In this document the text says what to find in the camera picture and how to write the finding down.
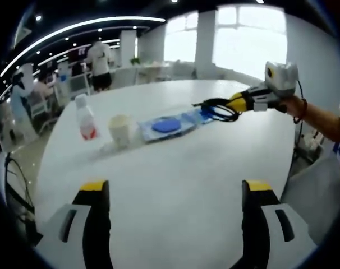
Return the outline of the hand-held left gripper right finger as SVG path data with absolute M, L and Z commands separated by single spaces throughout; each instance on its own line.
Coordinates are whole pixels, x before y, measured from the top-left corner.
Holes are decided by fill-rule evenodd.
M 316 248 L 307 223 L 266 182 L 242 182 L 242 214 L 237 268 L 297 268 Z

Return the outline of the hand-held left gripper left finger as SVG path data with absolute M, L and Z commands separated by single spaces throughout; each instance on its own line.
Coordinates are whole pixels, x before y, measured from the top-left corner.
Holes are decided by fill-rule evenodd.
M 113 268 L 107 180 L 84 184 L 44 224 L 37 253 L 50 268 Z

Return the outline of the person's right hand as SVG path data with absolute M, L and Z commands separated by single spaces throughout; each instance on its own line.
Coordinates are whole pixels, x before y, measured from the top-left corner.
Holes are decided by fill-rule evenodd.
M 281 104 L 286 106 L 289 115 L 296 118 L 301 115 L 304 108 L 304 102 L 298 96 L 284 98 L 282 99 Z

